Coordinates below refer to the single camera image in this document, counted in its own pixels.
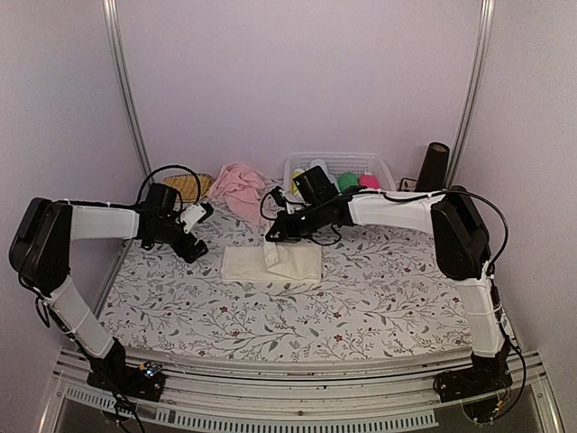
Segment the cream white towel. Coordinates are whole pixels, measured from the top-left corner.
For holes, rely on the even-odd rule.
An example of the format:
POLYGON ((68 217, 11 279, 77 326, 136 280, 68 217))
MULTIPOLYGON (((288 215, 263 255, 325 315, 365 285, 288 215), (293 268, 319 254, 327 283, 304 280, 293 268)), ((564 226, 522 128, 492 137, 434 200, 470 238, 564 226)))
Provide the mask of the cream white towel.
POLYGON ((227 246, 221 276, 227 282, 317 283, 322 278, 322 252, 316 244, 227 246))

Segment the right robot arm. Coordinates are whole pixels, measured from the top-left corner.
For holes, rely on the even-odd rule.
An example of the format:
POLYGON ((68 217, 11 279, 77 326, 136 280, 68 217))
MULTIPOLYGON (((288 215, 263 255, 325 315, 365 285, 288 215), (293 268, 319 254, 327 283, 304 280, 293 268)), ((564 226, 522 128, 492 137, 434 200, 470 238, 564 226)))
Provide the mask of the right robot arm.
POLYGON ((421 193, 352 186, 339 192, 318 166, 295 183, 304 201, 295 211, 277 213, 267 241, 310 240, 325 226, 394 226, 430 234, 437 266, 453 280, 472 332, 471 367, 438 374, 436 389, 462 397, 511 385, 511 343, 494 282, 498 256, 490 251, 489 230, 474 205, 478 195, 459 186, 421 193))

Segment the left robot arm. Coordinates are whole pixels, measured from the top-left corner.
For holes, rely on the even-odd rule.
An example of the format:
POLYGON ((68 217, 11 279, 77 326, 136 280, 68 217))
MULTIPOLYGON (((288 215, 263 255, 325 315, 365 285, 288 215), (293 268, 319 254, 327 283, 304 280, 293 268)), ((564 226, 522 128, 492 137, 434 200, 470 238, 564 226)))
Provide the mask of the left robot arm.
POLYGON ((193 227, 214 210, 195 198, 185 205, 175 188, 145 178, 131 205, 34 198, 9 250, 9 263, 22 287, 33 292, 45 323, 55 322, 74 341, 92 370, 116 392, 134 382, 122 344, 100 324, 78 292, 70 270, 71 245, 80 240, 138 240, 145 250, 169 246, 186 263, 207 254, 193 227))

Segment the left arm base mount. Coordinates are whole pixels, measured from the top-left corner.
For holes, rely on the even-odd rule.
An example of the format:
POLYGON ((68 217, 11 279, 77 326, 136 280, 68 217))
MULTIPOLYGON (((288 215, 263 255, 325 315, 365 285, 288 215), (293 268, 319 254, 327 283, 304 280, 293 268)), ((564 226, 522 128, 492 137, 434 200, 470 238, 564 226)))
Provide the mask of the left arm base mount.
POLYGON ((92 387, 153 402, 160 401, 165 382, 163 365, 151 361, 139 366, 93 366, 87 378, 92 387))

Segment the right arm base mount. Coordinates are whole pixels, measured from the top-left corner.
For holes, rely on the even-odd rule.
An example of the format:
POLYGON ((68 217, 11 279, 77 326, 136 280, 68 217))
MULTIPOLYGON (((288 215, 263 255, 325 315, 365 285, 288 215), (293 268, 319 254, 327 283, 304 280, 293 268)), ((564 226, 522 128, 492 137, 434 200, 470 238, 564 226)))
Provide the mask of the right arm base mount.
POLYGON ((441 402, 448 402, 504 390, 512 383, 507 366, 500 368, 474 365, 437 374, 433 381, 433 390, 441 402))

